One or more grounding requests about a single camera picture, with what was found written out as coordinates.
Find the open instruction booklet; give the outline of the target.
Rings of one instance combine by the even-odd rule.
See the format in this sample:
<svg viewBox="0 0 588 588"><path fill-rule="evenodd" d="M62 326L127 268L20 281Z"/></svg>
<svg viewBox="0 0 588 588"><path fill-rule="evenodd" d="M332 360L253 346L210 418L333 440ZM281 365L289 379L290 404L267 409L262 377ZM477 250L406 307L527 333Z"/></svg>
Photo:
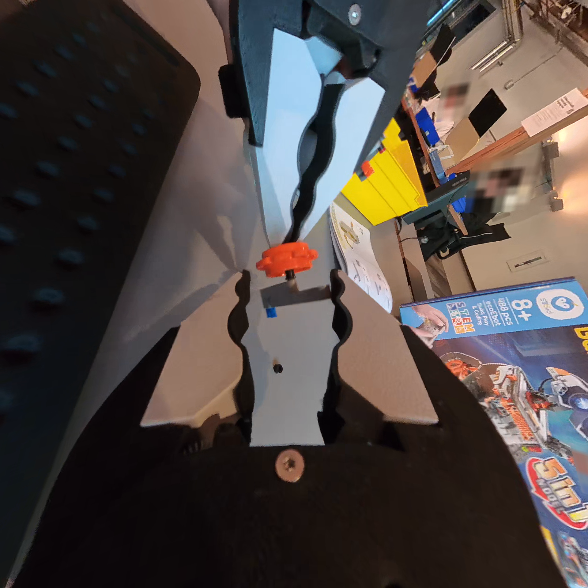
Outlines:
<svg viewBox="0 0 588 588"><path fill-rule="evenodd" d="M336 203L331 203L328 217L334 254L342 271L391 313L392 293L373 252L370 231Z"/></svg>

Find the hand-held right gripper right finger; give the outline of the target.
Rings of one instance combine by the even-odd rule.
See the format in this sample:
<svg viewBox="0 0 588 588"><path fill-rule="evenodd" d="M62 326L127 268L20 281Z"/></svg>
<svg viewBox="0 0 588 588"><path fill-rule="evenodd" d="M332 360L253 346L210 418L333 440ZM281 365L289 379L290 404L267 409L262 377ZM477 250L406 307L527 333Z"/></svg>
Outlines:
<svg viewBox="0 0 588 588"><path fill-rule="evenodd" d="M332 351L318 424L325 445L394 445L396 425L439 417L400 323L341 270L330 272Z"/></svg>

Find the dark grey flat device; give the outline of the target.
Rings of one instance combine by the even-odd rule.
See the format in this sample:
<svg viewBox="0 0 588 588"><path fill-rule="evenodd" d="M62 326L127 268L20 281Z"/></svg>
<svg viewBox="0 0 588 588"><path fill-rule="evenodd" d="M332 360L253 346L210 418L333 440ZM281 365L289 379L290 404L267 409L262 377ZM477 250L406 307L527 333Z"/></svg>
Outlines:
<svg viewBox="0 0 588 588"><path fill-rule="evenodd" d="M470 171L458 173L441 186L428 192L425 195L425 206L403 215L401 217L403 223L417 224L438 213L446 217L449 206L466 197L470 175Z"/></svg>

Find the orange gear wheel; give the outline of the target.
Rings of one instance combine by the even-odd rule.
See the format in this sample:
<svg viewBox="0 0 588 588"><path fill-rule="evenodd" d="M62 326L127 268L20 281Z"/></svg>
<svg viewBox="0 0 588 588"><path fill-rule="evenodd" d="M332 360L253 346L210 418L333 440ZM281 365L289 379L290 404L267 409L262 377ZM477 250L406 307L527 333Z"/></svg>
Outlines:
<svg viewBox="0 0 588 588"><path fill-rule="evenodd" d="M318 256L318 251L305 242L288 242L264 251L255 267L268 278L286 277L288 273L296 275L310 270Z"/></svg>

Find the blue robot kit box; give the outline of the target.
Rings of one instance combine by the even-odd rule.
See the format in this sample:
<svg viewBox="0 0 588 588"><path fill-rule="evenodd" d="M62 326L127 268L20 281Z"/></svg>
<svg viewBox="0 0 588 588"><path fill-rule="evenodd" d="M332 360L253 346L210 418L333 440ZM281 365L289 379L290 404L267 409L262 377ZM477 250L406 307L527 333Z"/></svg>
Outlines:
<svg viewBox="0 0 588 588"><path fill-rule="evenodd" d="M569 587L587 587L587 293L572 277L414 302L409 326L476 398Z"/></svg>

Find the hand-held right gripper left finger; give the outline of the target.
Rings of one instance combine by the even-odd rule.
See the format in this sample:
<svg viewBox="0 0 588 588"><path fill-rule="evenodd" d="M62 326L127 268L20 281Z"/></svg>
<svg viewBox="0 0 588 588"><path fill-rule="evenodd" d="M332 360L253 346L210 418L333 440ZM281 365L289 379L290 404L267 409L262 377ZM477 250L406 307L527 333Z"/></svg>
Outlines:
<svg viewBox="0 0 588 588"><path fill-rule="evenodd" d="M213 443L225 428L251 441L254 380L243 338L251 275L236 273L185 319L141 420L144 429L178 425Z"/></svg>

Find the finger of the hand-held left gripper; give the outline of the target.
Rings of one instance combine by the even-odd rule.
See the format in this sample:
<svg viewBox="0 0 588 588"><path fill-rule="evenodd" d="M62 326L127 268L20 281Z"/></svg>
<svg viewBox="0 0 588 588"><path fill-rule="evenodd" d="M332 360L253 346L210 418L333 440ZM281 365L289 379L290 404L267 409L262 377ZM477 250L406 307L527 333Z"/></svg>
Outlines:
<svg viewBox="0 0 588 588"><path fill-rule="evenodd" d="M314 120L317 143L292 211L290 241L301 241L379 139L370 136L385 90L369 77L325 86Z"/></svg>
<svg viewBox="0 0 588 588"><path fill-rule="evenodd" d="M282 243L292 228L300 146L316 117L324 77L342 56L317 36L304 40L273 30L264 136L254 147L254 181L269 243Z"/></svg>

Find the grey beam assembly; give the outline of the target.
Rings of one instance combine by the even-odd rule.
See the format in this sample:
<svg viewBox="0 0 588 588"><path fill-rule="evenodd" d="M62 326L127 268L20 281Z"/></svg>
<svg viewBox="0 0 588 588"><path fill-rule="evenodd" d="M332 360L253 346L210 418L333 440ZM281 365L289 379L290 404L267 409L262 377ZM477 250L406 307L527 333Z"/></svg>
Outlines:
<svg viewBox="0 0 588 588"><path fill-rule="evenodd" d="M277 317L279 307L319 302L331 298L329 285L300 290L295 278L260 290L263 308L268 318Z"/></svg>

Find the yellow plastic bin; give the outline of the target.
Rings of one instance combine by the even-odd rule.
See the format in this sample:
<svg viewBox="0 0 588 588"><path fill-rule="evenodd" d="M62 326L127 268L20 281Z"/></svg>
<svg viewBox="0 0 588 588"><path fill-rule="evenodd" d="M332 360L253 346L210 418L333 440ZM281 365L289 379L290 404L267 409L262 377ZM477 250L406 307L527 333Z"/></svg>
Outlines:
<svg viewBox="0 0 588 588"><path fill-rule="evenodd" d="M373 226L426 204L412 151L408 141L400 138L400 131L391 119L380 139L386 151L372 160L375 173L363 182L355 173L342 189L342 195Z"/></svg>

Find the white paper notice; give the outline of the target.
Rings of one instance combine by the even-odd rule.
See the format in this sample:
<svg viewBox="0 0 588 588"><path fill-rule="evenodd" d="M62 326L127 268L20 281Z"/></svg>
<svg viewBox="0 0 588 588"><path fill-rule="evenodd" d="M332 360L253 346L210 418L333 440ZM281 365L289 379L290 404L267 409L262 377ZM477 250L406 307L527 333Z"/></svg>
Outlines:
<svg viewBox="0 0 588 588"><path fill-rule="evenodd" d="M565 121L587 106L587 97L577 88L521 121L528 136L535 136L553 125Z"/></svg>

